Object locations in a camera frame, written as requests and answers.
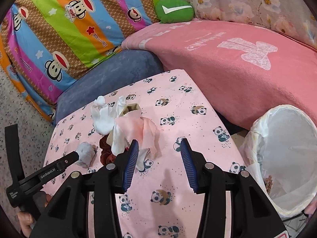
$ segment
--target plastic bag liner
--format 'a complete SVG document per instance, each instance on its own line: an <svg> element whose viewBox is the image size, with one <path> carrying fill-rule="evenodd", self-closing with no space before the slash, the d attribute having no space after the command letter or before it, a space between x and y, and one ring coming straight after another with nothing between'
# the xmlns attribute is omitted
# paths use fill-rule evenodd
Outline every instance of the plastic bag liner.
<svg viewBox="0 0 317 238"><path fill-rule="evenodd" d="M299 214L317 193L317 128L300 109L280 105L253 123L239 149L281 217ZM263 179L272 176L270 194Z"/></svg>

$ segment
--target green cushion with check mark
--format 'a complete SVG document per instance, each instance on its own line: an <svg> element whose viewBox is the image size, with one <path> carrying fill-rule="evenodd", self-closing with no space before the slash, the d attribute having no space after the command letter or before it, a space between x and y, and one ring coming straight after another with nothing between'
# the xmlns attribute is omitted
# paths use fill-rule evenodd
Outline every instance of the green cushion with check mark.
<svg viewBox="0 0 317 238"><path fill-rule="evenodd" d="M194 9L184 0L160 0L155 7L161 23L187 22L194 17Z"/></svg>

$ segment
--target silver screw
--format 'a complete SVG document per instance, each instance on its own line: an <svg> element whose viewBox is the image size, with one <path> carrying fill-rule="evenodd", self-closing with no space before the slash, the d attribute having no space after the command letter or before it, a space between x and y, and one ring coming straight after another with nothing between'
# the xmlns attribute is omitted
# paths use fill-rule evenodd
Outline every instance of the silver screw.
<svg viewBox="0 0 317 238"><path fill-rule="evenodd" d="M79 172L77 172L77 171L72 172L72 174L70 176L75 179L79 176Z"/></svg>
<svg viewBox="0 0 317 238"><path fill-rule="evenodd" d="M116 165L113 164L113 163L107 164L107 166L106 166L106 168L107 168L108 170L112 170L112 169L114 169L115 167L116 167Z"/></svg>
<svg viewBox="0 0 317 238"><path fill-rule="evenodd" d="M241 171L241 175L242 175L243 177L248 177L250 174L249 174L248 171Z"/></svg>
<svg viewBox="0 0 317 238"><path fill-rule="evenodd" d="M213 163L208 162L208 163L205 163L205 167L207 169L213 169L215 167L215 165Z"/></svg>

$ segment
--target crumpled gray sock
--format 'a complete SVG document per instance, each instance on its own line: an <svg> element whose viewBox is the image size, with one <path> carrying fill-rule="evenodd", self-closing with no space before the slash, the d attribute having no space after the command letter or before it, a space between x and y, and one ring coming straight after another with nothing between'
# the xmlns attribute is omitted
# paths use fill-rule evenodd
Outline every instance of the crumpled gray sock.
<svg viewBox="0 0 317 238"><path fill-rule="evenodd" d="M79 155L79 160L75 164L83 168L88 168L97 151L94 150L94 147L90 143L85 141L79 144L76 152Z"/></svg>

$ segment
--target terrazzo floor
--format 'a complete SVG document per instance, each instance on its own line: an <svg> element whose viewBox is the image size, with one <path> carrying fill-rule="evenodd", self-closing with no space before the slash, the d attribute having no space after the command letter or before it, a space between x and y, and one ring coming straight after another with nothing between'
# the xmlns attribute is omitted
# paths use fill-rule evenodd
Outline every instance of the terrazzo floor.
<svg viewBox="0 0 317 238"><path fill-rule="evenodd" d="M4 127L18 124L20 155L25 176L43 166L53 126L21 96L0 67L0 204L17 229L18 209L13 209L5 194L12 184L4 141Z"/></svg>

